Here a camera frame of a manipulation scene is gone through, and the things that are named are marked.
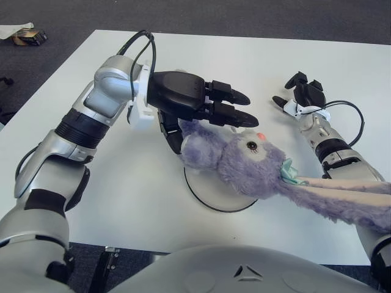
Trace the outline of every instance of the pink nose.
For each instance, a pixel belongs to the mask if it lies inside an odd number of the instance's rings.
[[[266,136],[263,133],[258,132],[257,136],[259,137],[260,140],[266,140]]]

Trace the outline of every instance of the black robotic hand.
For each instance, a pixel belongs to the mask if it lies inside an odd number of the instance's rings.
[[[321,83],[315,79],[308,83],[307,76],[303,72],[299,71],[285,84],[287,90],[293,87],[294,98],[299,105],[303,107],[317,106],[320,108],[326,105],[326,98]],[[281,108],[288,102],[279,96],[273,96],[273,101]]]
[[[156,72],[148,83],[148,104],[159,109],[160,128],[171,149],[180,154],[183,141],[178,118],[208,120],[211,124],[256,127],[258,120],[222,103],[248,105],[250,99],[229,84],[205,82],[199,76],[179,71]]]

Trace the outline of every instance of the white paper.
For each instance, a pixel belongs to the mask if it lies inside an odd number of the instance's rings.
[[[13,26],[0,26],[0,39],[5,40],[20,29],[32,29],[33,23],[17,24]]]

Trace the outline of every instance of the stuffed bunny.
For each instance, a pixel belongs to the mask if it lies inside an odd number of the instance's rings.
[[[291,160],[263,134],[236,133],[198,120],[180,120],[180,128],[185,166],[215,170],[240,194],[260,199],[281,194],[333,221],[391,231],[390,183],[300,178]]]

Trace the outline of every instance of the green ribbon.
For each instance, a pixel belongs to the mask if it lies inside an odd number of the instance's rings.
[[[296,178],[299,172],[291,165],[292,165],[291,158],[288,158],[282,162],[282,166],[280,169],[282,180],[292,185],[307,185],[307,181]]]

